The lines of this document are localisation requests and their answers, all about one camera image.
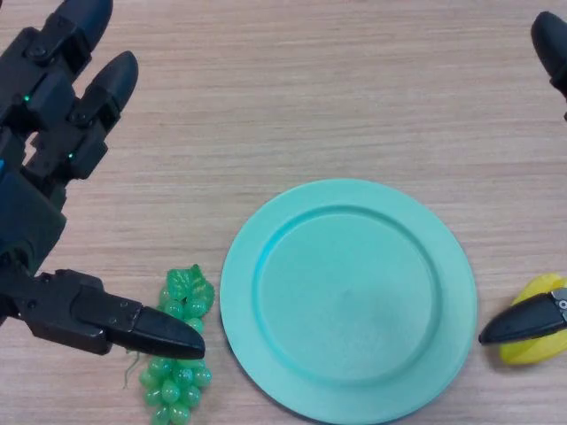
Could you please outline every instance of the teal plastic plate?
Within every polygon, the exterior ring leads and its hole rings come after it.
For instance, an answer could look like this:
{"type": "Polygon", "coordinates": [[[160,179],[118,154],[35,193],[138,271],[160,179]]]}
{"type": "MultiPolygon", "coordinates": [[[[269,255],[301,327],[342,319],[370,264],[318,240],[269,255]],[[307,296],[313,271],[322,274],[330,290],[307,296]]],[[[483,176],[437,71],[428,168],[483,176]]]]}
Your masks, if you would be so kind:
{"type": "Polygon", "coordinates": [[[430,210],[380,184],[329,180],[246,222],[222,270],[221,314],[270,397],[318,421],[375,424],[453,381],[477,296],[461,246],[430,210]]]}

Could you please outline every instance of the wooden table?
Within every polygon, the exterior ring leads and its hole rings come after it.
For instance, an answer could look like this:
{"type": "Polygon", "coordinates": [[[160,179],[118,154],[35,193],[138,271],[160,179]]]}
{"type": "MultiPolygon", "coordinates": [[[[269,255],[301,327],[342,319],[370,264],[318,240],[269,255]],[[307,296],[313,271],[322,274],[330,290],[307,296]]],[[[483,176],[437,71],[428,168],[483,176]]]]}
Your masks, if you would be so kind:
{"type": "MultiPolygon", "coordinates": [[[[73,183],[45,269],[97,274],[155,303],[165,272],[199,263],[218,287],[227,249],[262,203],[353,177],[428,205],[470,256],[479,328],[535,275],[567,272],[565,104],[529,32],[532,0],[120,0],[78,90],[135,52],[140,80],[110,152],[73,183]]],[[[0,45],[58,0],[5,0],[0,45]]],[[[3,424],[148,423],[131,361],[1,329],[3,424]]],[[[305,423],[239,369],[218,305],[206,317],[214,384],[195,424],[305,423]]],[[[437,401],[403,424],[563,424],[567,358],[510,371],[474,344],[437,401]]]]}

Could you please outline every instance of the green plastic grapes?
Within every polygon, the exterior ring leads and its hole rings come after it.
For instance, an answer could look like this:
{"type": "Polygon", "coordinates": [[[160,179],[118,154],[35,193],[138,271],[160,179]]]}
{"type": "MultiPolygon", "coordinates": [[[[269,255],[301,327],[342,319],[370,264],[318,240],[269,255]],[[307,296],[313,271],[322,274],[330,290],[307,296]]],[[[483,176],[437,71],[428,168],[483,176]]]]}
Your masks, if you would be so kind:
{"type": "Polygon", "coordinates": [[[199,334],[202,334],[205,330],[205,324],[203,323],[203,321],[201,319],[197,319],[196,317],[185,321],[185,323],[194,328],[199,334]]]}
{"type": "MultiPolygon", "coordinates": [[[[169,270],[166,285],[159,293],[158,308],[184,320],[202,334],[205,325],[201,318],[213,306],[214,298],[213,285],[195,265],[189,269],[169,270]]],[[[150,424],[187,425],[190,409],[199,405],[201,390],[211,379],[211,371],[203,359],[152,358],[148,368],[138,376],[145,389],[146,404],[156,406],[150,424]]]]}

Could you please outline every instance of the grape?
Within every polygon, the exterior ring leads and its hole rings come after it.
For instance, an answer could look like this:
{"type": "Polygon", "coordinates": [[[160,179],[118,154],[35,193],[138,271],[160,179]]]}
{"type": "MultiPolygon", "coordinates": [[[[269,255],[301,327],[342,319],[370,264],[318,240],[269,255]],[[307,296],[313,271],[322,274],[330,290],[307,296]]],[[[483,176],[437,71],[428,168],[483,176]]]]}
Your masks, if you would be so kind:
{"type": "Polygon", "coordinates": [[[194,328],[199,334],[202,334],[205,329],[205,325],[201,319],[193,318],[185,321],[185,323],[194,328]]]}
{"type": "Polygon", "coordinates": [[[166,307],[164,308],[164,313],[175,317],[176,319],[183,318],[183,305],[179,301],[172,299],[167,301],[166,307]]]}
{"type": "Polygon", "coordinates": [[[178,363],[174,364],[172,377],[179,388],[187,388],[193,383],[193,371],[189,367],[182,367],[178,363]]]}
{"type": "Polygon", "coordinates": [[[163,401],[172,405],[179,399],[179,395],[179,387],[170,379],[166,379],[161,387],[161,397],[163,398],[163,401]]]}
{"type": "Polygon", "coordinates": [[[191,385],[181,391],[179,401],[191,409],[197,407],[201,401],[201,391],[196,386],[191,385]]]}
{"type": "Polygon", "coordinates": [[[168,425],[169,423],[169,407],[160,406],[151,416],[151,425],[168,425]]]}
{"type": "Polygon", "coordinates": [[[169,407],[169,416],[174,425],[187,425],[190,419],[189,408],[181,403],[175,403],[169,407]]]}
{"type": "Polygon", "coordinates": [[[163,357],[154,357],[148,365],[148,372],[158,379],[163,379],[171,373],[174,362],[163,357]]]}
{"type": "Polygon", "coordinates": [[[193,298],[187,300],[187,304],[183,308],[183,317],[185,320],[200,318],[206,314],[206,303],[204,299],[193,298]]]}
{"type": "Polygon", "coordinates": [[[211,371],[206,367],[198,367],[193,369],[193,382],[196,387],[205,388],[208,387],[213,379],[211,371]]]}
{"type": "Polygon", "coordinates": [[[148,390],[145,393],[145,403],[148,406],[157,406],[161,403],[161,389],[154,388],[153,390],[148,390]]]}
{"type": "Polygon", "coordinates": [[[159,387],[159,379],[152,375],[147,369],[140,373],[138,381],[148,390],[159,387]]]}

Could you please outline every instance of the grape stem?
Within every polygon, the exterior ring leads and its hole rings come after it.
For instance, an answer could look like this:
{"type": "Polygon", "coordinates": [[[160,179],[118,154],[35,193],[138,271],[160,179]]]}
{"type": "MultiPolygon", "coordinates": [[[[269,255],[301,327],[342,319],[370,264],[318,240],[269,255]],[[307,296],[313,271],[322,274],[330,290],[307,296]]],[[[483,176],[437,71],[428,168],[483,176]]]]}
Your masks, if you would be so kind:
{"type": "Polygon", "coordinates": [[[122,387],[123,390],[128,388],[128,377],[130,376],[130,373],[134,370],[134,368],[136,367],[139,361],[140,361],[140,352],[136,352],[136,358],[134,359],[134,362],[128,367],[128,369],[126,369],[126,372],[124,372],[124,386],[122,387]]]}

